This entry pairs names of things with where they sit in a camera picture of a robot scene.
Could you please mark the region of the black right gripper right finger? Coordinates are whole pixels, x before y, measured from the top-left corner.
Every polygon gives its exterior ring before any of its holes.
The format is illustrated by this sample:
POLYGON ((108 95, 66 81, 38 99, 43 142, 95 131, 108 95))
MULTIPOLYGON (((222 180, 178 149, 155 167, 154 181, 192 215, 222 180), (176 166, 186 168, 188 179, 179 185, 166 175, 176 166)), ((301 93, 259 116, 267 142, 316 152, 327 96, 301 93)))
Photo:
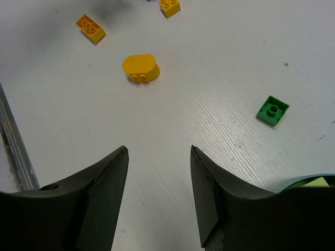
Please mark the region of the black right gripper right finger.
POLYGON ((326 187, 274 193, 191 148, 200 244, 205 250, 334 250, 334 174, 326 187))

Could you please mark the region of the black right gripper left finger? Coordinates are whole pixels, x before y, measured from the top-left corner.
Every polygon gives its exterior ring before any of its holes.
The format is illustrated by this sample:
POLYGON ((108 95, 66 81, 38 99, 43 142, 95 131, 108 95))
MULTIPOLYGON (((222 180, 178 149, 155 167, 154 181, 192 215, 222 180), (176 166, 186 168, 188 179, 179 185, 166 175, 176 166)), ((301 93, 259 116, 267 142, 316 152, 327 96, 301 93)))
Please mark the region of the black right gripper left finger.
POLYGON ((1 250, 111 250, 128 149, 38 190, 1 193, 1 250))

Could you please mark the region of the lime rectangular lego brick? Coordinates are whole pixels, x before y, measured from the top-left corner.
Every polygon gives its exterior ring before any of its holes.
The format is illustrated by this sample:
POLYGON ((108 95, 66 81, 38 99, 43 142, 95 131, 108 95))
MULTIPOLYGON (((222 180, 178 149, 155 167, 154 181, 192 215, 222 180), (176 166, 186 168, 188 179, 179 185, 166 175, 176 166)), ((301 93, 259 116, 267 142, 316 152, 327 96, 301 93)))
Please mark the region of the lime rectangular lego brick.
POLYGON ((329 187, 329 184, 323 177, 319 177, 309 183, 304 184, 303 187, 329 187))

